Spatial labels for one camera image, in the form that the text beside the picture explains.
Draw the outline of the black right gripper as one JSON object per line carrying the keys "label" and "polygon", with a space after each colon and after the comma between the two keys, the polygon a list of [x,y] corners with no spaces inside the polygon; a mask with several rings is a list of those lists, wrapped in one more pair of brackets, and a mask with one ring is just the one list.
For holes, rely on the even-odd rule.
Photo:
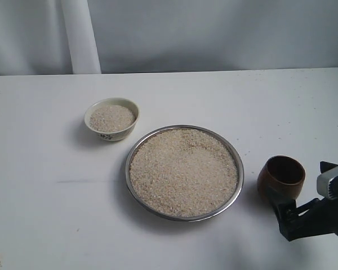
{"label": "black right gripper", "polygon": [[[338,164],[321,161],[321,174],[338,174]],[[296,200],[279,193],[271,187],[266,188],[266,196],[278,221],[279,231],[288,241],[306,237],[334,233],[338,236],[338,199],[321,201],[315,222],[310,212],[319,202],[318,198],[297,207]]]}

